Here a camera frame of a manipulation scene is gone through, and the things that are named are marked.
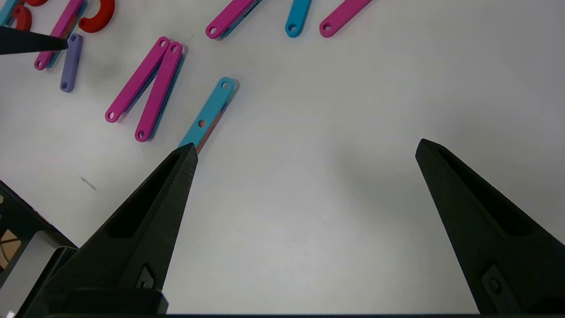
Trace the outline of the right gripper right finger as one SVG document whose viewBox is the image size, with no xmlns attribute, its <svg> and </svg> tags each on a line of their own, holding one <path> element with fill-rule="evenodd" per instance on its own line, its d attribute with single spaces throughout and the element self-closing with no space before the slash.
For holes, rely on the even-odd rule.
<svg viewBox="0 0 565 318">
<path fill-rule="evenodd" d="M 422 139 L 416 161 L 480 314 L 562 318 L 563 243 L 446 147 Z"/>
</svg>

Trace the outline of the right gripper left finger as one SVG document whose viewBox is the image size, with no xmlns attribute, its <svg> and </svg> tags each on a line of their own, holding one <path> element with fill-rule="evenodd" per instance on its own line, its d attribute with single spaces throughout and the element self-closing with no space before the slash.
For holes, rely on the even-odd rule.
<svg viewBox="0 0 565 318">
<path fill-rule="evenodd" d="M 58 248 L 26 299 L 28 315 L 160 315 L 196 147 L 172 151 L 80 247 Z"/>
</svg>

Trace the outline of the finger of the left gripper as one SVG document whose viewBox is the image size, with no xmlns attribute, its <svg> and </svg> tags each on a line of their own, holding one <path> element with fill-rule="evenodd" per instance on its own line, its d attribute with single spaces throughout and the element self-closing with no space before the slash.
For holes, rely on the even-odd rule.
<svg viewBox="0 0 565 318">
<path fill-rule="evenodd" d="M 46 34 L 0 27 L 0 54 L 51 52 L 68 48 L 67 40 Z"/>
</svg>

